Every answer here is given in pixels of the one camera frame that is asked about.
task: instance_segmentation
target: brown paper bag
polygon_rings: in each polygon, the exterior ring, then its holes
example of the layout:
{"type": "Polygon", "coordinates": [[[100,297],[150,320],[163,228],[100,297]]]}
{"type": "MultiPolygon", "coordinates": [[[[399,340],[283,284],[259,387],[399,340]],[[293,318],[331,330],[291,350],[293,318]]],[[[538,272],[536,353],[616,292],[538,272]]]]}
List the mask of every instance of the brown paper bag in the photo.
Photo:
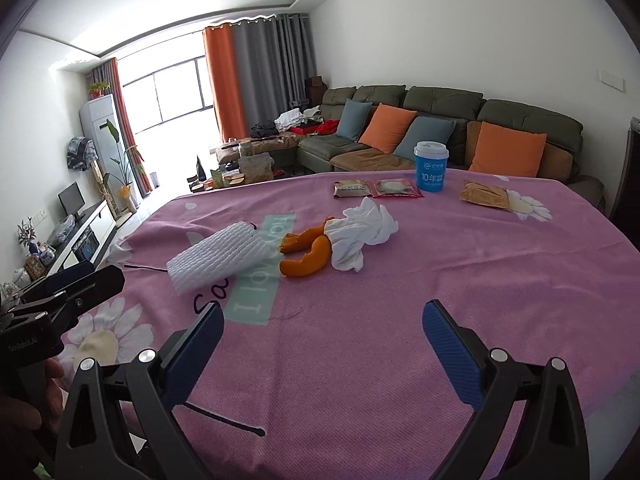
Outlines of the brown paper bag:
{"type": "Polygon", "coordinates": [[[480,184],[471,180],[465,181],[465,190],[460,194],[460,199],[472,204],[511,209],[506,189],[480,184]]]}

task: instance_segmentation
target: computer monitor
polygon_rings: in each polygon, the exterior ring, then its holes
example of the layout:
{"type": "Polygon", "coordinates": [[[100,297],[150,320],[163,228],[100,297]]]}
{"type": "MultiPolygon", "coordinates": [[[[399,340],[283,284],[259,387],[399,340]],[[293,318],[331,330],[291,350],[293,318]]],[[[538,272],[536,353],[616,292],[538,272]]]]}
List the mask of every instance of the computer monitor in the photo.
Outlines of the computer monitor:
{"type": "Polygon", "coordinates": [[[73,215],[76,218],[76,222],[80,220],[78,211],[84,205],[84,198],[80,193],[78,183],[74,182],[71,186],[67,187],[62,193],[59,193],[58,198],[62,204],[62,209],[68,215],[73,215]]]}

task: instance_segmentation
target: red snack package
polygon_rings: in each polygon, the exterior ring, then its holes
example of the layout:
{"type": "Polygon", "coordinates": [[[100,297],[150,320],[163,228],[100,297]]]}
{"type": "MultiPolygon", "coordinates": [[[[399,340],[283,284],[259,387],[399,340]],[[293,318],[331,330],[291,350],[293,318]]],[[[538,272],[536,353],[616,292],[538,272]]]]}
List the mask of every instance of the red snack package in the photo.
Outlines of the red snack package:
{"type": "Polygon", "coordinates": [[[372,182],[372,193],[376,198],[384,196],[413,196],[422,197],[422,193],[415,184],[405,178],[390,178],[372,182]]]}

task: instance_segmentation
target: daisy print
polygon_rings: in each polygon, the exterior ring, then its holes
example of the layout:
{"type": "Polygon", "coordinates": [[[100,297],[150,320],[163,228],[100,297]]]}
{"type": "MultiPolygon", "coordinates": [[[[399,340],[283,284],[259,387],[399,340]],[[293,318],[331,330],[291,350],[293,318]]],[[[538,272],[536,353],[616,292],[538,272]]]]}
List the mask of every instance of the daisy print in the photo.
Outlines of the daisy print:
{"type": "Polygon", "coordinates": [[[96,313],[83,314],[66,336],[69,344],[58,356],[65,379],[73,380],[83,359],[93,357],[102,366],[128,363],[154,341],[149,323],[136,326],[142,306],[124,310],[124,298],[101,304],[96,313]]]}
{"type": "Polygon", "coordinates": [[[553,219],[549,209],[544,207],[542,202],[530,196],[521,196],[520,193],[513,189],[508,189],[507,195],[511,210],[516,213],[520,220],[526,220],[530,216],[539,222],[547,222],[553,219]]]}

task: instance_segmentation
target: orange pillow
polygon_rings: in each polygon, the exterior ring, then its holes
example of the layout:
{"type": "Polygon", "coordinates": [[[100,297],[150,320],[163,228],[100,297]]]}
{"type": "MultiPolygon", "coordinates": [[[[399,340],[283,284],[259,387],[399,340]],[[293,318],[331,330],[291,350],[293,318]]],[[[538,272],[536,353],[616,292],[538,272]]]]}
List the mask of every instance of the orange pillow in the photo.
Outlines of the orange pillow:
{"type": "Polygon", "coordinates": [[[417,114],[411,110],[380,105],[358,142],[387,155],[393,153],[417,114]]]}
{"type": "Polygon", "coordinates": [[[507,176],[536,176],[546,134],[528,134],[482,123],[469,171],[507,176]]]}

